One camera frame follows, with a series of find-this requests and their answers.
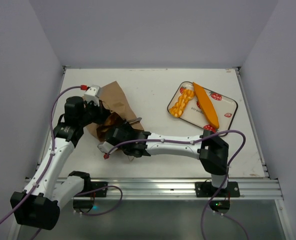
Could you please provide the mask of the metal tongs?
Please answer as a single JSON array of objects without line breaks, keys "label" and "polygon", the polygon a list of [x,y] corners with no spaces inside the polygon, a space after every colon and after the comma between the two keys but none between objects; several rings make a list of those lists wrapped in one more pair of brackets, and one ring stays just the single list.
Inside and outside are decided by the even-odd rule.
[{"label": "metal tongs", "polygon": [[137,117],[135,119],[130,119],[130,120],[127,120],[127,122],[130,124],[130,125],[133,125],[133,124],[137,124],[137,123],[140,123],[142,120],[141,117]]}]

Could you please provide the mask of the brown paper bag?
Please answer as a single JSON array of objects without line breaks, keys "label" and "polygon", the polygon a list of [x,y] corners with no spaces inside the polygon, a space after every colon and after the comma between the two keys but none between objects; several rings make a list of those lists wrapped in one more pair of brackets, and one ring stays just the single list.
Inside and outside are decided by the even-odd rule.
[{"label": "brown paper bag", "polygon": [[[102,101],[103,106],[108,110],[108,117],[111,115],[111,113],[117,113],[123,119],[123,122],[118,125],[127,123],[127,120],[137,118],[133,110],[130,108],[123,90],[116,81],[105,85],[104,87],[101,87],[99,99]],[[91,123],[86,126],[89,133],[96,139],[98,139],[99,143],[105,141],[104,138],[106,132],[102,132],[103,124]],[[144,130],[141,123],[131,124],[131,126],[137,130]],[[108,153],[111,154],[112,152],[117,150],[117,147],[119,147],[118,144],[114,146]]]}]

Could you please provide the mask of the braided yellow fake bread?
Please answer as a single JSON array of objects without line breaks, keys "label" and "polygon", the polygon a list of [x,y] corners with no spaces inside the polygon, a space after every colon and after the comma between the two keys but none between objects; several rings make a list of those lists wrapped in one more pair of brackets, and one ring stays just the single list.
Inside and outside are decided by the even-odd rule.
[{"label": "braided yellow fake bread", "polygon": [[180,118],[189,101],[195,97],[195,92],[190,89],[184,89],[182,94],[178,97],[177,102],[174,104],[172,108],[170,108],[169,113],[175,117]]}]

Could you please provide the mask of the long orange fake baguette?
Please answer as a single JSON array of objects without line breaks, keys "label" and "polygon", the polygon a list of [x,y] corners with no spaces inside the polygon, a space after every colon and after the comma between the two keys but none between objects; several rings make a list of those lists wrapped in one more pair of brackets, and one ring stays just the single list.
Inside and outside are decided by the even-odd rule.
[{"label": "long orange fake baguette", "polygon": [[193,82],[192,85],[193,85],[193,90],[197,97],[198,103],[200,105],[200,108],[207,122],[213,128],[218,129],[220,127],[219,119],[215,111],[214,105],[211,102],[210,98],[208,97],[205,89],[195,82]]}]

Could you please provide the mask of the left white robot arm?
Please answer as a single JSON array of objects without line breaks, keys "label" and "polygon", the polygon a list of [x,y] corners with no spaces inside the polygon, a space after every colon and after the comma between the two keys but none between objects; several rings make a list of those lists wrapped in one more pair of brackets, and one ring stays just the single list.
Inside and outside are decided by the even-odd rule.
[{"label": "left white robot arm", "polygon": [[110,115],[98,97],[72,96],[66,99],[64,114],[53,130],[50,149],[33,178],[23,191],[14,192],[10,204],[19,225],[52,230],[57,224],[61,209],[79,194],[91,193],[90,175],[72,172],[56,188],[59,174],[68,157],[84,134],[84,127],[91,123],[102,124]]}]

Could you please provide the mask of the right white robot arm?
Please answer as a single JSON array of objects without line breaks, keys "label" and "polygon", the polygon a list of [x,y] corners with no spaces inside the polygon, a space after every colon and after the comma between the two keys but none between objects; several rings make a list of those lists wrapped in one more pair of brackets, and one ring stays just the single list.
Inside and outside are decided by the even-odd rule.
[{"label": "right white robot arm", "polygon": [[228,190],[229,144],[214,132],[204,130],[195,136],[165,136],[134,129],[124,123],[108,130],[98,149],[108,158],[116,150],[127,156],[141,158],[156,155],[173,155],[199,160],[211,176],[211,192],[223,196]]}]

